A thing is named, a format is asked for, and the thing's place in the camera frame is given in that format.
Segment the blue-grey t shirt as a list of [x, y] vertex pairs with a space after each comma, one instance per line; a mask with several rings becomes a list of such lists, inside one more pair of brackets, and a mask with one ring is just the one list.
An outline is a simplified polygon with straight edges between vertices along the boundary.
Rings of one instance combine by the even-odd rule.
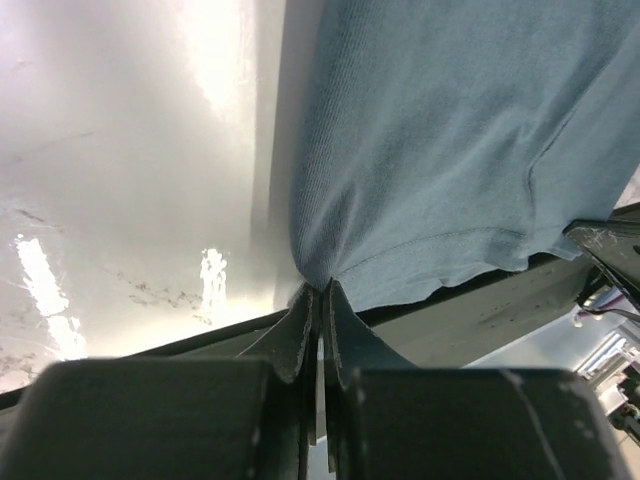
[[357, 311], [574, 259], [639, 163], [635, 1], [329, 1], [292, 179], [302, 277]]

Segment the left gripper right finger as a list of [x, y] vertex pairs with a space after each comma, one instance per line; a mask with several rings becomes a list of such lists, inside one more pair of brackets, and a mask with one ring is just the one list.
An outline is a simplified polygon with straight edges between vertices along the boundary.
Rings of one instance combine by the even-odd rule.
[[425, 369], [323, 294], [330, 470], [340, 479], [627, 479], [603, 409], [558, 369]]

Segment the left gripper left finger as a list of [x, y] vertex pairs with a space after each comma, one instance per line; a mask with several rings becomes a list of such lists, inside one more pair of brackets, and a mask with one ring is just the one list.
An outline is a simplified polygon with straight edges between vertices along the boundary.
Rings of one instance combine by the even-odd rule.
[[20, 401], [5, 479], [303, 479], [315, 434], [319, 293], [234, 357], [85, 359]]

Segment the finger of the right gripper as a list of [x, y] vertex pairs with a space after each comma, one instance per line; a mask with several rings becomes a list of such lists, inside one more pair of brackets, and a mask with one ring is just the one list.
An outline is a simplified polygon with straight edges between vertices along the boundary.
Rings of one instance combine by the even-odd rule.
[[639, 294], [639, 223], [576, 221], [564, 235], [624, 295]]

